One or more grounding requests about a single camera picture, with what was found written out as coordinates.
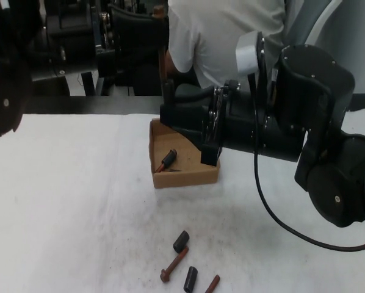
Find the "screw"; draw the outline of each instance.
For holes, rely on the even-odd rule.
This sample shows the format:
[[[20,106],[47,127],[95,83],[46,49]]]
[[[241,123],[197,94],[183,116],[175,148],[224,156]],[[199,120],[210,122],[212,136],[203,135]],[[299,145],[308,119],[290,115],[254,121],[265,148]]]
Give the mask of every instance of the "screw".
[[[188,253],[189,248],[185,247],[184,250],[176,256],[175,260],[172,261],[172,263],[168,266],[166,270],[161,270],[160,278],[162,282],[167,283],[169,282],[169,276],[173,272],[173,270],[176,268],[176,266],[180,263],[180,261],[183,260],[185,255]]]
[[[206,290],[206,293],[213,293],[213,291],[215,290],[219,281],[220,281],[220,277],[218,275],[216,275],[215,278],[213,279],[213,281],[211,282],[211,284],[209,285],[208,289]]]

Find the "black robotic arm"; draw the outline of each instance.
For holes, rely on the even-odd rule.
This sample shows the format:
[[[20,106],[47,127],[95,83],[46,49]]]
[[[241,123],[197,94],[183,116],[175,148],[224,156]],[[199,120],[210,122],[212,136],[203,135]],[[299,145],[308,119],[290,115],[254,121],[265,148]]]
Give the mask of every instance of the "black robotic arm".
[[[265,54],[256,47],[259,71],[265,71]],[[265,79],[266,74],[259,76]],[[302,45],[282,50],[273,76],[270,95],[266,86],[260,87],[266,80],[259,80],[256,86],[255,75],[250,74],[251,95],[241,92],[236,81],[228,81],[207,95],[210,102],[206,106],[181,105],[187,97],[178,96],[178,103],[161,107],[161,122],[190,139],[201,150],[204,164],[216,165],[222,147],[298,161],[295,180],[309,192],[325,219],[338,227],[363,222],[365,136],[341,130],[355,88],[352,74],[325,51]],[[275,220],[286,226],[264,204]],[[365,249],[321,244],[286,227],[325,248]]]

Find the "black cylinder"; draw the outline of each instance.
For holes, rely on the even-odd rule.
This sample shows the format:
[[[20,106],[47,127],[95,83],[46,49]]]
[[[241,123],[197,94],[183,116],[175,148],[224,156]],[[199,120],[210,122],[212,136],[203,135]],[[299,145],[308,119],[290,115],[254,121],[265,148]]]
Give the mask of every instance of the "black cylinder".
[[[189,240],[189,234],[187,231],[183,231],[180,236],[178,236],[176,242],[173,244],[173,249],[175,252],[180,253],[184,250]]]
[[[196,278],[197,278],[197,269],[195,267],[189,267],[188,275],[184,284],[185,292],[187,293],[193,292],[196,283]]]
[[[166,155],[166,157],[164,157],[164,159],[162,160],[162,163],[165,165],[165,168],[169,168],[170,165],[172,165],[172,163],[176,160],[176,157],[177,157],[177,151],[170,150],[168,155]]]

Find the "person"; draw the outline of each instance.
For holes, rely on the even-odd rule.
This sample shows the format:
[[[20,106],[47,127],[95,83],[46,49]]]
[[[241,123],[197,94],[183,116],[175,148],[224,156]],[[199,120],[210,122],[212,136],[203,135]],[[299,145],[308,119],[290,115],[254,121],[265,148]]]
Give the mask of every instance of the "person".
[[[283,48],[284,0],[169,0],[168,5],[167,73],[187,73],[193,67],[201,88],[230,79],[247,85],[237,74],[235,52],[241,35],[264,34],[269,67]]]

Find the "open cardboard tray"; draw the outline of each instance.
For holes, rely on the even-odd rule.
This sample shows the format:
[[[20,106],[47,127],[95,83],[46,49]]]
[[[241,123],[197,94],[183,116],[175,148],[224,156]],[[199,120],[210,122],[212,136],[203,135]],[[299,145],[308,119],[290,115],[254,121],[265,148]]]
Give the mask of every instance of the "open cardboard tray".
[[[170,150],[177,151],[177,159],[161,173],[154,171],[161,165]],[[180,133],[162,125],[159,119],[150,122],[150,162],[154,187],[181,187],[211,184],[218,181],[220,162],[216,167],[200,163],[200,151]]]

